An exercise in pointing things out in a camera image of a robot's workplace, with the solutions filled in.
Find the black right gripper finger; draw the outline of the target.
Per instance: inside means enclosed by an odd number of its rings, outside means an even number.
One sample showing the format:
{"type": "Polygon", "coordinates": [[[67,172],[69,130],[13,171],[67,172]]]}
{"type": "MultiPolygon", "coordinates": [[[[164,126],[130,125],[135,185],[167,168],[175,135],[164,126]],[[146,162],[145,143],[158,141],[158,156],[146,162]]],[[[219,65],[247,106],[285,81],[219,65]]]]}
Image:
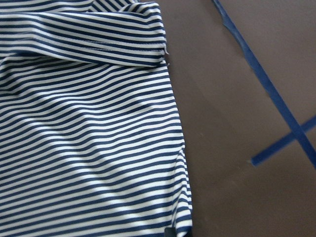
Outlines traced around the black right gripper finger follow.
{"type": "Polygon", "coordinates": [[[175,237],[175,228],[174,227],[165,228],[164,237],[175,237]]]}

